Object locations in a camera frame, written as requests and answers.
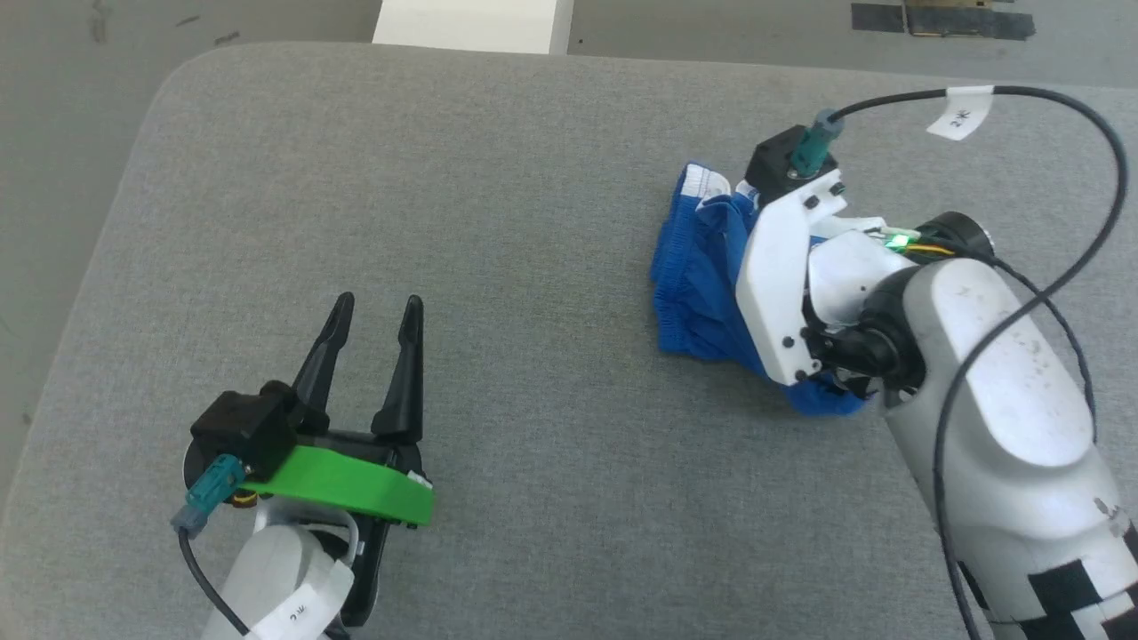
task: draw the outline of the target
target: label tag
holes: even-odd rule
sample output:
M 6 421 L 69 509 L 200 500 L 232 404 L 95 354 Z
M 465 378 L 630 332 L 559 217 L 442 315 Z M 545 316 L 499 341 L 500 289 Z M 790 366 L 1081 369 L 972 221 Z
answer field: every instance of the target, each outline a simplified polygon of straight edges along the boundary
M 964 140 L 988 117 L 992 108 L 993 85 L 949 87 L 945 114 L 926 131 L 949 140 Z
M 327 581 L 318 588 L 305 582 L 261 622 L 253 625 L 246 640 L 313 640 L 321 638 L 336 620 L 352 589 L 352 569 L 339 560 Z

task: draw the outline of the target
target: gray fabric surface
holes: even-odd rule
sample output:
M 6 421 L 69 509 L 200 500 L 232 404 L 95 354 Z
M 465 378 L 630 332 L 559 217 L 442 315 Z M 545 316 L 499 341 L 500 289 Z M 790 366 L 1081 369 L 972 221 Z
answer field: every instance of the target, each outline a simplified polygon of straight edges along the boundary
M 427 307 L 436 522 L 389 541 L 365 638 L 956 638 L 930 519 L 880 416 L 806 419 L 734 364 L 655 347 L 648 269 L 683 164 L 741 177 L 818 108 L 946 81 L 378 46 L 223 49 L 147 117 L 64 335 L 0 547 L 11 640 L 196 638 L 166 524 L 190 421 L 290 379 L 336 295 L 330 412 L 366 428 L 406 296 Z M 1131 142 L 1138 95 L 1078 89 Z M 849 214 L 971 212 L 1053 278 L 1113 177 L 1058 107 L 851 117 Z M 1138 453 L 1132 216 L 1061 302 L 1127 504 Z M 1054 326 L 1045 322 L 1056 340 Z M 250 516 L 196 548 L 220 583 Z

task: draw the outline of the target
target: cable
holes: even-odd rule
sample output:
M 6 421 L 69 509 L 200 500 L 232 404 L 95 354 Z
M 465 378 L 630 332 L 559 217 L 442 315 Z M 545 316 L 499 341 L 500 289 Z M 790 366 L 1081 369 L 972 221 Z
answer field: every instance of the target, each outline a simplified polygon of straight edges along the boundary
M 830 122 L 838 122 L 848 115 L 864 112 L 865 109 L 872 109 L 873 107 L 880 107 L 882 105 L 896 105 L 897 102 L 912 102 L 915 100 L 931 100 L 933 98 L 943 98 L 946 96 L 948 96 L 947 89 L 933 89 L 930 91 L 913 91 L 912 93 L 882 96 L 881 98 L 871 98 L 868 100 L 861 100 L 860 102 L 853 102 L 848 107 L 842 107 L 830 114 L 830 117 L 826 120 Z
M 956 558 L 956 549 L 953 544 L 953 532 L 948 527 L 948 507 L 945 500 L 945 442 L 948 434 L 948 420 L 951 416 L 953 403 L 956 396 L 960 392 L 960 387 L 964 386 L 964 380 L 968 374 L 968 370 L 980 358 L 980 354 L 984 352 L 1004 331 L 1011 328 L 1013 325 L 1019 322 L 1021 319 L 1026 317 L 1029 313 L 1039 307 L 1040 304 L 1046 304 L 1049 298 L 1055 295 L 1056 292 L 1062 289 L 1067 282 L 1074 279 L 1087 264 L 1094 260 L 1098 252 L 1106 244 L 1106 239 L 1110 238 L 1111 232 L 1114 231 L 1114 227 L 1119 222 L 1119 218 L 1122 215 L 1122 206 L 1127 199 L 1127 188 L 1130 181 L 1130 170 L 1127 161 L 1127 151 L 1122 146 L 1122 140 L 1119 138 L 1114 128 L 1106 122 L 1102 115 L 1095 109 L 1090 108 L 1086 104 L 1063 93 L 1056 91 L 1049 91 L 1047 89 L 1036 89 L 1032 87 L 995 87 L 992 93 L 996 96 L 1026 96 L 1032 98 L 1040 98 L 1044 100 L 1049 100 L 1070 107 L 1079 112 L 1083 117 L 1089 120 L 1098 131 L 1106 139 L 1107 145 L 1111 147 L 1111 151 L 1114 154 L 1114 163 L 1118 172 L 1118 183 L 1114 191 L 1114 200 L 1111 204 L 1110 212 L 1106 215 L 1106 220 L 1103 222 L 1102 228 L 1095 235 L 1095 238 L 1087 246 L 1086 251 L 1063 272 L 1054 282 L 1048 285 L 1045 289 L 1034 294 L 1034 296 L 1023 304 L 1019 310 L 1013 312 L 1011 315 L 1001 320 L 990 331 L 988 331 L 976 345 L 968 352 L 964 361 L 960 362 L 960 367 L 956 370 L 953 376 L 951 383 L 948 385 L 948 389 L 945 394 L 945 402 L 940 409 L 940 417 L 937 420 L 937 437 L 935 444 L 933 446 L 933 502 L 935 507 L 935 519 L 937 530 L 940 532 L 940 544 L 941 551 L 945 555 L 945 566 L 948 569 L 949 583 L 953 586 L 953 596 L 956 598 L 957 608 L 960 610 L 960 620 L 964 623 L 964 629 L 968 634 L 970 640 L 980 640 L 980 631 L 976 629 L 975 620 L 972 616 L 972 610 L 968 608 L 968 600 L 964 593 L 964 584 L 960 580 L 960 574 L 958 569 L 958 561 Z M 896 96 L 885 96 L 882 98 L 874 98 L 871 100 L 864 100 L 861 102 L 856 102 L 848 107 L 838 109 L 830 115 L 830 122 L 836 122 L 844 118 L 848 115 L 858 113 L 864 109 L 881 105 L 892 105 L 897 102 L 908 102 L 914 100 L 927 100 L 931 98 L 942 98 L 947 96 L 946 89 L 937 89 L 932 91 L 917 91 L 913 93 L 898 93 Z
M 1020 273 L 1008 263 L 996 257 L 995 255 L 980 253 L 965 245 L 959 245 L 942 238 L 929 238 L 925 241 L 945 247 L 958 256 L 976 260 L 989 266 L 999 269 L 1023 285 L 1023 288 L 1028 289 L 1032 294 L 1039 295 L 1040 293 L 1039 287 L 1028 279 L 1026 276 Z M 1091 440 L 1094 442 L 1098 442 L 1098 410 L 1095 407 L 1095 384 L 1090 378 L 1090 363 L 1087 361 L 1087 354 L 1083 352 L 1082 345 L 1079 343 L 1079 337 L 1074 334 L 1074 329 L 1071 328 L 1071 323 L 1067 322 L 1066 317 L 1063 315 L 1063 312 L 1059 311 L 1055 302 L 1047 298 L 1044 301 L 1044 305 L 1046 305 L 1047 310 L 1050 311 L 1052 317 L 1055 318 L 1055 322 L 1061 329 L 1063 329 L 1063 334 L 1066 336 L 1067 343 L 1071 344 L 1071 352 L 1074 353 L 1075 363 L 1079 367 L 1079 377 L 1082 378 L 1082 395 L 1087 402 L 1087 408 L 1090 409 L 1090 424 L 1092 429 Z
M 339 617 L 328 625 L 328 629 L 324 630 L 324 635 L 328 637 L 328 640 L 352 640 L 352 634 L 348 633 L 347 627 L 344 626 L 344 622 Z
M 906 245 L 905 251 L 917 251 L 917 252 L 929 252 L 939 253 L 942 255 L 954 255 L 953 249 L 942 247 L 939 245 L 927 244 L 927 245 Z
M 185 566 L 190 567 L 190 574 L 193 575 L 193 580 L 198 582 L 198 586 L 205 592 L 206 598 L 221 612 L 221 615 L 225 616 L 225 620 L 233 625 L 233 629 L 241 637 L 248 635 L 249 627 L 241 622 L 237 613 L 222 599 L 217 590 L 213 588 L 213 584 L 209 584 L 209 579 L 206 577 L 206 574 L 201 573 L 201 567 L 198 566 L 198 560 L 193 557 L 193 549 L 190 549 L 190 532 L 188 530 L 178 530 L 178 545 L 182 548 L 182 557 L 185 558 Z
M 238 491 L 230 497 L 230 500 L 232 500 L 236 504 L 242 506 L 254 504 L 257 501 L 258 494 L 256 491 L 249 491 L 247 495 L 242 495 L 242 493 L 244 492 Z

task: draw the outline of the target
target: blue cloth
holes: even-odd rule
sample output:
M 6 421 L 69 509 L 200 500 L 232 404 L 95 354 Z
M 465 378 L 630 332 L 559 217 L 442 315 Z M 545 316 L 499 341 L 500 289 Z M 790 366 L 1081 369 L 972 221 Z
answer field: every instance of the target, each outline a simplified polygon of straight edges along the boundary
M 735 304 L 747 238 L 759 216 L 756 196 L 732 191 L 718 173 L 688 164 L 660 228 L 651 277 L 662 351 L 735 360 L 767 378 Z M 800 413 L 844 416 L 864 404 L 831 378 L 819 378 L 782 387 Z

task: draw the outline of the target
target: cable connector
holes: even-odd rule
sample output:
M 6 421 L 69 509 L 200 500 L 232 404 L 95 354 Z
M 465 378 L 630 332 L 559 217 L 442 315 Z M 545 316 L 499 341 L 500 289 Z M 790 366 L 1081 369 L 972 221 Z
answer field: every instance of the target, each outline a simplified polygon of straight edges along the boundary
M 218 456 L 185 492 L 185 506 L 170 519 L 170 525 L 175 532 L 184 528 L 193 540 L 206 527 L 209 514 L 237 492 L 245 476 L 240 460 L 228 453 Z
M 846 123 L 832 122 L 833 109 L 823 109 L 814 118 L 814 124 L 802 133 L 802 139 L 790 156 L 792 178 L 809 180 L 818 174 L 830 155 L 830 143 L 842 133 Z

